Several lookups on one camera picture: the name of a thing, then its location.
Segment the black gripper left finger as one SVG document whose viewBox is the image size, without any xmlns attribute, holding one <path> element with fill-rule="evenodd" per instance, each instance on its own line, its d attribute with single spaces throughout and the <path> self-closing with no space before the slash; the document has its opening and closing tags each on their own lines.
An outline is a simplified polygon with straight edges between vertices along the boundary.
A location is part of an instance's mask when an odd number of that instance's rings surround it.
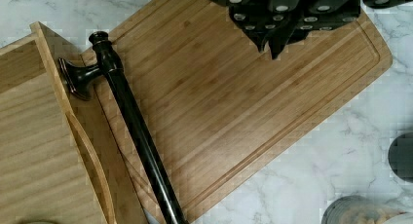
<svg viewBox="0 0 413 224">
<path fill-rule="evenodd" d="M 269 45 L 272 54 L 280 54 L 286 45 L 304 39 L 304 31 L 297 27 L 303 13 L 300 0 L 209 1 L 228 8 L 230 19 L 259 53 Z"/>
</svg>

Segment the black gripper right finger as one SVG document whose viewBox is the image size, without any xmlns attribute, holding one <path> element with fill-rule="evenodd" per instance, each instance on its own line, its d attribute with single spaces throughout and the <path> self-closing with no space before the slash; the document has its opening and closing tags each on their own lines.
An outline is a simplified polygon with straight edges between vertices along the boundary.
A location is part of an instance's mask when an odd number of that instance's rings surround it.
<svg viewBox="0 0 413 224">
<path fill-rule="evenodd" d="M 386 9 L 412 0 L 269 0 L 268 8 L 282 26 L 269 39 L 272 59 L 288 44 L 305 40 L 312 30 L 334 30 L 355 21 L 360 2 L 372 9 Z"/>
</svg>

